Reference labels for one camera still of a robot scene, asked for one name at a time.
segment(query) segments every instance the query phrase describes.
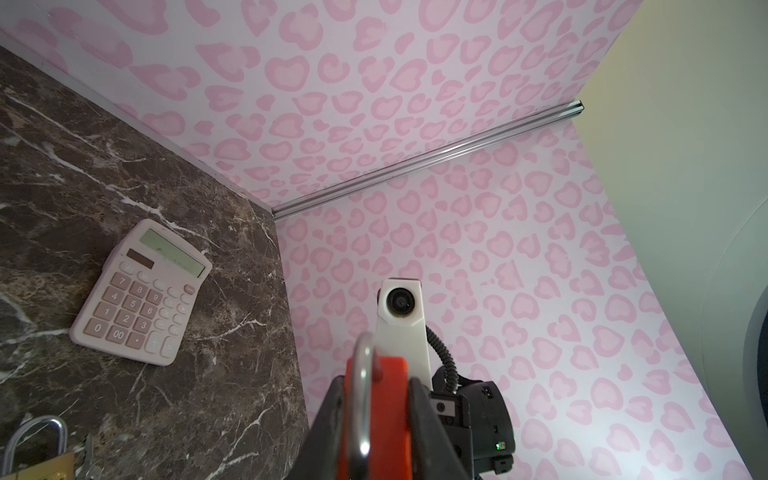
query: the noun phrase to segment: pink heart patterned wall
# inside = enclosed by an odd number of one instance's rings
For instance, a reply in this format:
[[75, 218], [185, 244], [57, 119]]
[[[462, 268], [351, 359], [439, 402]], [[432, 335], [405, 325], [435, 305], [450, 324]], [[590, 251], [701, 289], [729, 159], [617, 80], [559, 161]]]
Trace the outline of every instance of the pink heart patterned wall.
[[641, 0], [11, 0], [0, 28], [277, 205], [571, 100]]
[[278, 234], [310, 418], [374, 328], [381, 280], [418, 277], [459, 372], [505, 396], [518, 442], [506, 478], [750, 478], [570, 122]]

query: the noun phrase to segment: padlock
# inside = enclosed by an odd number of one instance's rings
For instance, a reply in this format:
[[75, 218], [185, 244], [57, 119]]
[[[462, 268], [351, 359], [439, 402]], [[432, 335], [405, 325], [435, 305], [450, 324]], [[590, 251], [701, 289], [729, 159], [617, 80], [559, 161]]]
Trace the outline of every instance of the padlock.
[[[12, 474], [13, 457], [19, 440], [33, 427], [45, 423], [58, 429], [58, 456]], [[4, 475], [0, 480], [73, 480], [74, 452], [67, 452], [67, 424], [64, 420], [56, 415], [43, 415], [24, 423], [13, 432], [11, 439], [5, 445], [0, 475]]]

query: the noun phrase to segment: white camera housing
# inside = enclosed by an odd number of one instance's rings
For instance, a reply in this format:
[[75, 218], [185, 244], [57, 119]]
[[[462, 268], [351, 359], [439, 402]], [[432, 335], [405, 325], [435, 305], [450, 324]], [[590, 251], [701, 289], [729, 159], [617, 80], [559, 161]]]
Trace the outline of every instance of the white camera housing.
[[[415, 300], [415, 308], [406, 316], [391, 312], [387, 306], [387, 296], [397, 288], [408, 290]], [[377, 316], [374, 343], [379, 355], [401, 356], [406, 359], [408, 377], [416, 377], [432, 390], [422, 283], [419, 280], [402, 278], [384, 280], [379, 291]]]

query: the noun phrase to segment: marble surface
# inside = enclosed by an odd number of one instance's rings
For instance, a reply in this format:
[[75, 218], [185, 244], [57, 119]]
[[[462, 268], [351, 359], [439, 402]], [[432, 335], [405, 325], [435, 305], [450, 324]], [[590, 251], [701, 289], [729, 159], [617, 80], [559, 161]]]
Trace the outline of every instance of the marble surface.
[[[0, 441], [53, 413], [78, 460], [94, 436], [104, 478], [282, 478], [307, 420], [271, 216], [5, 50], [0, 172]], [[67, 336], [147, 217], [214, 265], [167, 367]]]

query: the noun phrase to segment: calculator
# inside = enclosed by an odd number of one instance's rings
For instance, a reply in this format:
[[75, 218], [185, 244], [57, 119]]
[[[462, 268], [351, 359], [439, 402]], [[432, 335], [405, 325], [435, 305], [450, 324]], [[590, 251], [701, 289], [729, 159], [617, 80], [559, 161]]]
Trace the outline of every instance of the calculator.
[[211, 267], [183, 238], [142, 220], [109, 254], [69, 337], [102, 352], [170, 365]]

